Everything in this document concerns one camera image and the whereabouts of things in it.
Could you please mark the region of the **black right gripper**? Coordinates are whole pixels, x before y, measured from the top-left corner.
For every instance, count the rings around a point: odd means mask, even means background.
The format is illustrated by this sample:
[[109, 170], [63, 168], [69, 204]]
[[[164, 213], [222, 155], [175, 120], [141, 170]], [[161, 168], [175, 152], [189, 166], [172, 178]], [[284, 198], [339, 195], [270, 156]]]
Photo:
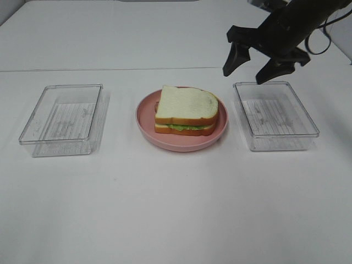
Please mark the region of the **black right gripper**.
[[298, 49], [298, 44], [331, 14], [350, 3], [351, 1], [290, 1], [271, 11], [257, 28], [233, 25], [227, 32], [231, 48], [222, 68], [223, 75], [230, 76], [236, 68], [248, 62], [251, 59], [251, 47], [271, 58], [256, 74], [257, 84], [293, 73], [296, 62], [304, 66], [310, 61], [309, 55]]

